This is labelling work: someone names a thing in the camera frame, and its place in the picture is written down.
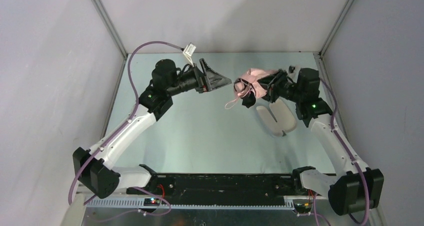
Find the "open grey umbrella case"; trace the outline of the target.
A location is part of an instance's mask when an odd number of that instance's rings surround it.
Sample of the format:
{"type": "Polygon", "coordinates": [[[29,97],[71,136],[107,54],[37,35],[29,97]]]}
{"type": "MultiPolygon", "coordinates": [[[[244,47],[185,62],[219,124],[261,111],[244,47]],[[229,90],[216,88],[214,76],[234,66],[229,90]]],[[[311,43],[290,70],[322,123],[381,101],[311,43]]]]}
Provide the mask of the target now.
{"type": "Polygon", "coordinates": [[[277,99],[267,107],[256,106],[256,112],[263,125],[273,136],[283,137],[297,127],[297,120],[294,114],[281,99],[277,99]]]}

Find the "pink black folding umbrella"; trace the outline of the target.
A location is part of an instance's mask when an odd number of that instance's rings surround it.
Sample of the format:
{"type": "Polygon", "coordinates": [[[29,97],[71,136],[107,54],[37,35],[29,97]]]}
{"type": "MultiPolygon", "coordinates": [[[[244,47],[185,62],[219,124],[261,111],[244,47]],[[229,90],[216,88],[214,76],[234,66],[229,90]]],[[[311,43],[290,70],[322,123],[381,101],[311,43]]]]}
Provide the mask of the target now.
{"type": "Polygon", "coordinates": [[[277,70],[250,68],[233,83],[234,99],[227,102],[224,108],[231,109],[239,100],[247,108],[253,106],[257,102],[257,99],[267,94],[267,90],[260,85],[260,79],[272,76],[275,73],[277,73],[277,70]]]}

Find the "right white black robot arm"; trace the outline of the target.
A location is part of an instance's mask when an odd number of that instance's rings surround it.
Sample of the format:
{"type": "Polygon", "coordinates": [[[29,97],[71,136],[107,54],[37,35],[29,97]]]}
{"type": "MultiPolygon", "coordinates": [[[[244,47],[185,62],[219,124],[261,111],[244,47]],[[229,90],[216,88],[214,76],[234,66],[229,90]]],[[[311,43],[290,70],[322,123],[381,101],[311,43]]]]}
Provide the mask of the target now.
{"type": "Polygon", "coordinates": [[[302,68],[293,81],[286,71],[278,70],[257,83],[264,90],[264,100],[275,102],[284,98],[295,103],[298,119],[322,145],[334,168],[334,176],[311,166],[295,169],[299,188],[326,197],[338,215],[363,212],[363,217],[368,218],[370,210],[379,205],[384,175],[379,169],[371,169],[341,132],[336,123],[338,109],[331,109],[320,97],[320,86],[327,84],[319,72],[302,68]]]}

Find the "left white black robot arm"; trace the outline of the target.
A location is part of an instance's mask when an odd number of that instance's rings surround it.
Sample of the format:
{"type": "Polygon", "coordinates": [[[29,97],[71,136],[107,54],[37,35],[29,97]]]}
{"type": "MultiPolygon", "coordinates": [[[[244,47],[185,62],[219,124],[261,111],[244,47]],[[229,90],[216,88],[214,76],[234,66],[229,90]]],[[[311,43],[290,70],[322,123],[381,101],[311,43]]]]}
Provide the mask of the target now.
{"type": "Polygon", "coordinates": [[[148,185],[154,172],[147,166],[117,167],[116,162],[131,143],[161,119],[173,105],[172,97],[196,90],[206,93],[232,84],[231,79],[211,69],[204,59],[201,67],[177,68],[171,59],[158,61],[152,79],[138,95],[133,110],[121,125],[89,149],[78,148],[72,155],[79,182],[100,199],[115,190],[148,185]]]}

